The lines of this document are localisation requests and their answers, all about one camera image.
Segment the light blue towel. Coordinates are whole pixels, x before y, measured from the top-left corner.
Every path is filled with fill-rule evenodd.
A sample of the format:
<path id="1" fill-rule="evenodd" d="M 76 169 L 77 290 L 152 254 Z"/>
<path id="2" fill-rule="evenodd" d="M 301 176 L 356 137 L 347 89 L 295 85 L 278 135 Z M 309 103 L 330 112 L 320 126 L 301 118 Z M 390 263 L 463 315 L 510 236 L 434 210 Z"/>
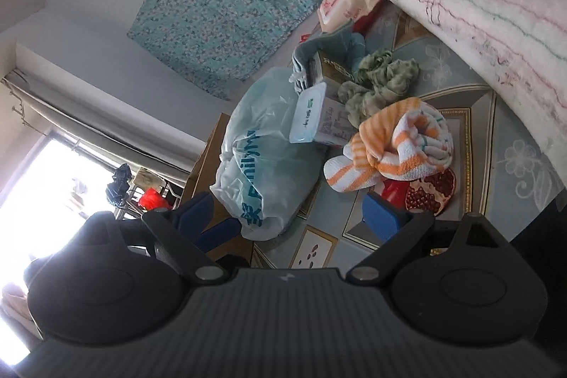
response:
<path id="1" fill-rule="evenodd" d="M 309 61 L 317 52 L 323 52 L 332 60 L 345 65 L 346 69 L 352 73 L 367 55 L 366 41 L 361 34 L 345 30 L 333 34 L 311 36 L 299 44 L 292 53 L 293 72 L 289 78 L 297 94 L 301 94 L 309 87 Z"/>

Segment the white plastic bag blue print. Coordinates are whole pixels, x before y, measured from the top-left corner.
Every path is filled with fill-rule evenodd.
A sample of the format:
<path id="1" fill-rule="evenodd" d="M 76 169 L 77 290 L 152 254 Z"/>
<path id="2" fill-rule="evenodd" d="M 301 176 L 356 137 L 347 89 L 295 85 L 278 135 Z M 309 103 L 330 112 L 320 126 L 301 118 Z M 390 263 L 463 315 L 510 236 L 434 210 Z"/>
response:
<path id="1" fill-rule="evenodd" d="M 289 68 L 272 68 L 243 95 L 225 130 L 210 190 L 241 223 L 241 236 L 265 242 L 285 231 L 318 181 L 326 149 L 292 144 L 298 95 Z"/>

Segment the brown cardboard box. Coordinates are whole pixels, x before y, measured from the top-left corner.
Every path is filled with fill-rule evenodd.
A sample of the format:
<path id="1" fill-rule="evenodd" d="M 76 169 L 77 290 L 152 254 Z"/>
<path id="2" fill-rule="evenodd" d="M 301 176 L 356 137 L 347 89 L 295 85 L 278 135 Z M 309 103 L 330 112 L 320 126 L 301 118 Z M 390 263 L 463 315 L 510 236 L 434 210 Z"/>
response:
<path id="1" fill-rule="evenodd" d="M 215 182 L 215 175 L 220 165 L 221 145 L 229 119 L 230 116 L 224 113 L 219 116 L 212 134 L 208 137 L 208 142 L 203 153 L 195 163 L 191 173 L 189 174 L 189 178 L 185 182 L 185 189 L 182 195 L 181 204 L 188 202 L 198 193 L 212 194 L 212 192 L 210 192 L 210 188 Z M 214 205 L 213 216 L 204 231 L 219 224 L 219 222 L 223 222 L 225 219 L 233 218 L 219 200 L 216 199 L 214 195 L 212 195 L 212 197 Z M 243 258 L 246 261 L 246 265 L 248 265 L 250 264 L 253 255 L 253 243 L 245 240 L 239 234 L 231 241 L 228 241 L 228 243 L 215 248 L 214 250 L 206 253 L 206 255 L 208 255 L 208 257 L 213 261 L 217 261 L 226 255 L 235 255 L 239 258 Z"/>

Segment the orange striped white towel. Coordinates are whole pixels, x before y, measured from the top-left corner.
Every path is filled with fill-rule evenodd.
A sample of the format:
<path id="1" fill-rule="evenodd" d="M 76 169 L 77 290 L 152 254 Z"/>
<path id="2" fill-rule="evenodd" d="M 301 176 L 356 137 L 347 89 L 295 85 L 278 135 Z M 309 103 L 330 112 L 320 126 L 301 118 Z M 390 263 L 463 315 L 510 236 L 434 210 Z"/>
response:
<path id="1" fill-rule="evenodd" d="M 362 122 L 342 154 L 327 160 L 323 173 L 336 192 L 358 191 L 385 179 L 413 181 L 441 173 L 451 166 L 454 150 L 441 112 L 411 97 Z"/>

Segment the white yogurt cup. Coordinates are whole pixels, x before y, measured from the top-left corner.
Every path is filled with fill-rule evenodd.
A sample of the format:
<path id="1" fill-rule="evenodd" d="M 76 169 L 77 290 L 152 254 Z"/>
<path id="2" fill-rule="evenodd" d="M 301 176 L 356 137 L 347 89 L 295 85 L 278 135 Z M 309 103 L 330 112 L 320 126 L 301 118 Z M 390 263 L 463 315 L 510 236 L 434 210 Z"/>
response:
<path id="1" fill-rule="evenodd" d="M 296 103 L 289 142 L 318 143 L 344 147 L 357 132 L 348 119 L 343 103 L 328 95 L 328 84 L 320 83 L 303 91 Z"/>

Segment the white window curtain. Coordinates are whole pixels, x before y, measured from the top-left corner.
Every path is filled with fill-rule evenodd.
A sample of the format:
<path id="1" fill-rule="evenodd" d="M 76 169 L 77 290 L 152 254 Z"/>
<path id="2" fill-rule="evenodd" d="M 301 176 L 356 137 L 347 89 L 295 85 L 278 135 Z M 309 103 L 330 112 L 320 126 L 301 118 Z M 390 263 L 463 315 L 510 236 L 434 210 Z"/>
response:
<path id="1" fill-rule="evenodd" d="M 2 79 L 16 96 L 51 124 L 93 148 L 165 176 L 181 185 L 203 143 L 124 103 L 96 107 L 85 89 L 57 88 L 15 69 Z"/>

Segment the green scrunchie cloth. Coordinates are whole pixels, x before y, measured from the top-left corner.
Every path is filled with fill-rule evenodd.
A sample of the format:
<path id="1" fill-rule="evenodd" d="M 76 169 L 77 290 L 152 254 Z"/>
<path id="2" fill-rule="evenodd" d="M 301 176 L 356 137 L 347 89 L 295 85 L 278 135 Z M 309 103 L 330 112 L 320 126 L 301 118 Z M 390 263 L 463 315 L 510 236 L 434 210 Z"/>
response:
<path id="1" fill-rule="evenodd" d="M 355 68 L 352 80 L 341 84 L 337 90 L 349 122 L 358 128 L 385 107 L 405 99 L 420 71 L 416 60 L 395 60 L 391 50 L 380 49 L 364 57 Z"/>

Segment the teal floral curtain cloth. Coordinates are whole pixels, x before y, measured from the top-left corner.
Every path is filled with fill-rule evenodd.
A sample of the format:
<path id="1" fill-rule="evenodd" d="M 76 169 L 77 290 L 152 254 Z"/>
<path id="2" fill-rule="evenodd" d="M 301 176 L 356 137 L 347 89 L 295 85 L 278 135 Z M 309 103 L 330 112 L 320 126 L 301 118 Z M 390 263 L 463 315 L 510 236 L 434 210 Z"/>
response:
<path id="1" fill-rule="evenodd" d="M 228 101 L 321 0 L 144 0 L 128 37 L 201 90 Z"/>

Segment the pink wet wipes pack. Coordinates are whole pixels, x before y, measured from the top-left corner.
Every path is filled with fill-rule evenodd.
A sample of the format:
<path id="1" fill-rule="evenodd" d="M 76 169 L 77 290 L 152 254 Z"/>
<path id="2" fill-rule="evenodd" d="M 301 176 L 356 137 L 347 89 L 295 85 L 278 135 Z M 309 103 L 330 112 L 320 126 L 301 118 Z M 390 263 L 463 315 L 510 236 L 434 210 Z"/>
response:
<path id="1" fill-rule="evenodd" d="M 350 21 L 370 15 L 382 0 L 323 0 L 317 15 L 321 31 L 332 33 Z"/>

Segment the white striped blanket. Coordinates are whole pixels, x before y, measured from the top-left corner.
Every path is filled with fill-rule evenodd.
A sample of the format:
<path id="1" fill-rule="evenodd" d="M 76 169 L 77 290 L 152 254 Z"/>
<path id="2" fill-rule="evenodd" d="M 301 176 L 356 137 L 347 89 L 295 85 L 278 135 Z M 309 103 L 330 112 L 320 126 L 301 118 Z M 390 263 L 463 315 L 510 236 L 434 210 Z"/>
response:
<path id="1" fill-rule="evenodd" d="M 564 179 L 566 0 L 389 1 L 497 91 Z"/>

